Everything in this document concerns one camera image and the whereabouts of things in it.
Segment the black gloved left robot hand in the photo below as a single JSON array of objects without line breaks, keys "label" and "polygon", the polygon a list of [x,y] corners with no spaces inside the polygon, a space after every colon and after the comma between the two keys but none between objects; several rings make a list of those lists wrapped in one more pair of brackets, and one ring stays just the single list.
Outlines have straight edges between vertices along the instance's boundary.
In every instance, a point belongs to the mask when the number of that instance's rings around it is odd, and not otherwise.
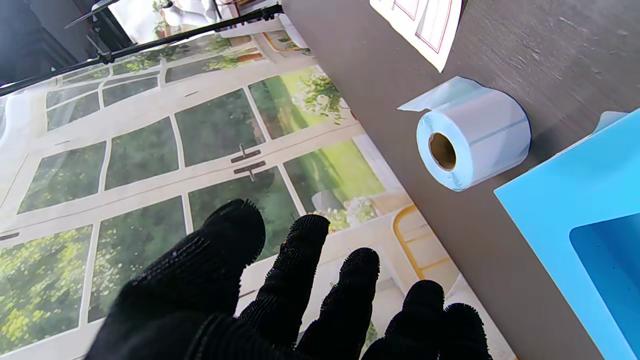
[{"label": "black gloved left robot hand", "polygon": [[489,360],[478,312],[445,306],[439,283],[420,280],[382,337],[366,351],[380,258],[348,255],[318,318],[298,333],[329,221],[298,218],[256,298],[234,316],[241,277],[263,250],[265,222],[249,200],[215,210],[194,232],[128,281],[115,298],[87,360]]}]

